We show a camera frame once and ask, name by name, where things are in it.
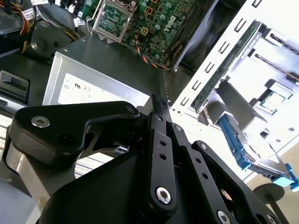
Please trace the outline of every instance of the regulatory label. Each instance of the regulatory label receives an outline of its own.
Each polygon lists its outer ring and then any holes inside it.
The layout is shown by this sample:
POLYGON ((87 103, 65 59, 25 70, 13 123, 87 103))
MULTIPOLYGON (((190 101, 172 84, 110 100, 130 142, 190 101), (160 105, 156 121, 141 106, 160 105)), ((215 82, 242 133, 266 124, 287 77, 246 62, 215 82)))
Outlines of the regulatory label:
POLYGON ((85 21, 80 19, 79 17, 77 17, 76 19, 74 19, 74 24, 75 24, 75 27, 83 26, 83 25, 85 25, 85 21))
POLYGON ((109 101, 124 101, 124 99, 66 73, 58 98, 59 104, 81 104, 109 101))
POLYGON ((35 12, 33 8, 27 9, 25 11, 22 11, 23 16, 26 20, 31 20, 35 18, 35 12))
POLYGON ((48 4, 48 0, 31 0, 31 3, 33 6, 36 5, 42 5, 42 4, 48 4))

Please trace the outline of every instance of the blue plastic latch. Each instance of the blue plastic latch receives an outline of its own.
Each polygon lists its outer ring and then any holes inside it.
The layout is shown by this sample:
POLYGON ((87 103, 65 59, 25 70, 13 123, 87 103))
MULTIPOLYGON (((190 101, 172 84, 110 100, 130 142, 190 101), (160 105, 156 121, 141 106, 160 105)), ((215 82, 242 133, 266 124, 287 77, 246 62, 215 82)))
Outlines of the blue plastic latch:
POLYGON ((283 188, 289 186, 291 183, 294 183, 292 179, 287 178, 286 176, 279 175, 275 179, 271 180, 272 183, 277 184, 283 188))
POLYGON ((291 176, 292 180, 294 181, 294 183, 291 183, 290 184, 290 189, 293 191, 293 192, 296 192, 296 191, 299 191, 299 179, 296 177, 296 175, 292 172, 292 168, 291 166, 286 163, 285 164, 285 167, 289 173, 289 175, 291 176))
POLYGON ((221 127, 225 139, 228 142, 230 151, 235 157, 238 166, 242 170, 246 170, 248 167, 251 166, 251 162, 245 157, 243 152, 244 147, 239 141, 239 139, 233 133, 226 114, 219 119, 218 124, 221 127))

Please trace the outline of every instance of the metal socket bracket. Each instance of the metal socket bracket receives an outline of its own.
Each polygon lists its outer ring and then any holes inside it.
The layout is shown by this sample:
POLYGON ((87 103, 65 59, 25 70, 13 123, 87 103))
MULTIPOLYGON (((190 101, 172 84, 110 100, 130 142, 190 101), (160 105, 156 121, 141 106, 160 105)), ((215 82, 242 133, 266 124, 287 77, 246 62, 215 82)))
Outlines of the metal socket bracket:
POLYGON ((103 37, 108 38, 108 40, 107 40, 108 43, 112 43, 112 42, 118 42, 118 43, 120 43, 122 41, 122 39, 123 39, 123 36, 125 35, 125 33, 127 31, 127 28, 128 28, 128 25, 129 25, 129 21, 132 18, 133 12, 130 12, 128 10, 128 8, 120 5, 116 1, 103 0, 103 3, 100 2, 99 4, 102 4, 102 6, 99 9, 99 13, 98 13, 97 18, 95 20, 92 32, 93 31, 97 32, 97 34, 99 35, 100 39, 102 39, 103 37), (99 24, 101 22, 101 18, 103 17, 103 11, 104 11, 104 8, 105 8, 106 5, 112 6, 112 7, 116 8, 116 9, 122 11, 128 17, 128 20, 123 24, 122 31, 121 31, 121 33, 120 33, 119 36, 115 36, 115 35, 107 32, 107 31, 99 28, 99 24))

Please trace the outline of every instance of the bolt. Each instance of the bolt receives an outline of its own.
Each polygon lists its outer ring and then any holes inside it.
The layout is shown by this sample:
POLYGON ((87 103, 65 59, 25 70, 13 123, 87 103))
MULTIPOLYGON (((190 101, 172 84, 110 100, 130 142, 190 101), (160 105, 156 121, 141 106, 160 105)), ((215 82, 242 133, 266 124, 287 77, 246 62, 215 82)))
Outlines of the bolt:
POLYGON ((162 187, 157 188, 156 196, 159 199, 159 201, 162 202, 163 204, 169 204, 171 201, 170 193, 165 188, 162 187))
POLYGON ((267 215, 267 217, 272 224, 277 224, 277 222, 273 219, 273 217, 271 215, 267 215))
POLYGON ((131 113, 135 113, 135 110, 131 106, 127 106, 127 110, 131 113))
POLYGON ((201 143, 200 146, 202 147, 202 149, 207 150, 207 147, 204 143, 201 143))
POLYGON ((159 116, 159 115, 157 115, 157 114, 155 114, 155 117, 159 120, 159 121, 162 121, 163 119, 159 116))
POLYGON ((31 123, 35 127, 45 128, 50 126, 49 119, 42 116, 35 116, 31 119, 31 123))
POLYGON ((175 125, 175 128, 176 128, 179 132, 182 131, 182 128, 181 128, 180 126, 178 126, 178 125, 175 125))
POLYGON ((222 224, 230 224, 228 216, 223 211, 219 210, 217 216, 222 224))

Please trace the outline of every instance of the metal plate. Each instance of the metal plate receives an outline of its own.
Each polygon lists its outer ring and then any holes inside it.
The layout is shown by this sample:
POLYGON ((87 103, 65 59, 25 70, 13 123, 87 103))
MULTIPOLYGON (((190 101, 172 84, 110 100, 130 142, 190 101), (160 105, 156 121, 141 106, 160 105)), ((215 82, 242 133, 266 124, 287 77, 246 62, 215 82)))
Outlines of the metal plate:
POLYGON ((0 9, 0 35, 12 33, 22 28, 22 20, 15 15, 8 15, 0 9))
MULTIPOLYGON (((99 40, 97 35, 88 35, 56 53, 44 105, 58 104, 67 73, 134 106, 145 105, 151 94, 160 95, 165 88, 160 85, 162 70, 144 63, 138 55, 117 43, 99 40)), ((90 101, 86 98, 76 103, 84 102, 90 101)))

